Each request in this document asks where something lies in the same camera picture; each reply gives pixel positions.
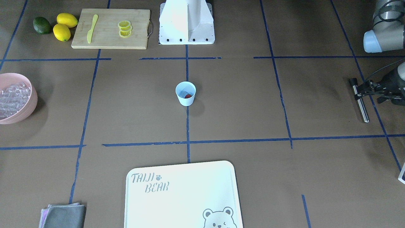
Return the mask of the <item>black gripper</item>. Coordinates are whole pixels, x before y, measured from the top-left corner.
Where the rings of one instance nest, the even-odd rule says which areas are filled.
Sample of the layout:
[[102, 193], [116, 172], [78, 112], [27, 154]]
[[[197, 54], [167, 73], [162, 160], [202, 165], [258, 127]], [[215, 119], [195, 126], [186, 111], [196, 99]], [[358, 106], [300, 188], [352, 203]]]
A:
[[394, 105], [405, 105], [404, 80], [398, 71], [390, 71], [379, 82], [368, 80], [363, 84], [366, 94], [379, 95], [379, 104], [390, 100]]

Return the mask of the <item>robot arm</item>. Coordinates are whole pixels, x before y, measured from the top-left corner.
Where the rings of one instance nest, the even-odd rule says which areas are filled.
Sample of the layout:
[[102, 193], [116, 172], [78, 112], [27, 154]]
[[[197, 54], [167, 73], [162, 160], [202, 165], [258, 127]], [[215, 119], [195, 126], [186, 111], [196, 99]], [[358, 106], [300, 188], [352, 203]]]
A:
[[[364, 34], [366, 53], [404, 49], [404, 1], [378, 0], [373, 14], [373, 29]], [[404, 106], [404, 63], [383, 76], [380, 82], [365, 89], [369, 94], [380, 95], [378, 103], [391, 100]]]

